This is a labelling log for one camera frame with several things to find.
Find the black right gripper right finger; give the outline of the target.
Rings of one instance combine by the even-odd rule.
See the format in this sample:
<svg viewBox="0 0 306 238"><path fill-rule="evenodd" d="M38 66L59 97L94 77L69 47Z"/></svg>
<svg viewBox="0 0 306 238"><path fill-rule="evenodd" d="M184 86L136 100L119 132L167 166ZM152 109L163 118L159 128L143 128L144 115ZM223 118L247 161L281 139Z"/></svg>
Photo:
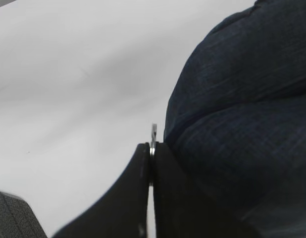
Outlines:
<svg viewBox="0 0 306 238"><path fill-rule="evenodd" d="M157 143L153 198L158 238L258 238L260 234L206 196L183 172L165 143Z"/></svg>

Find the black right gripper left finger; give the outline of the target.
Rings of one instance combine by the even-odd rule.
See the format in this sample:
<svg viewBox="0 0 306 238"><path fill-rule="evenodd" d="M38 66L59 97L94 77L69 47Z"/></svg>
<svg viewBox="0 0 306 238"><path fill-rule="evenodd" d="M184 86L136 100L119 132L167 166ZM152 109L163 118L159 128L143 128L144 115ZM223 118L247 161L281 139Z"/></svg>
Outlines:
<svg viewBox="0 0 306 238"><path fill-rule="evenodd" d="M150 147L138 144L127 167L89 209L61 228L56 238L146 238Z"/></svg>

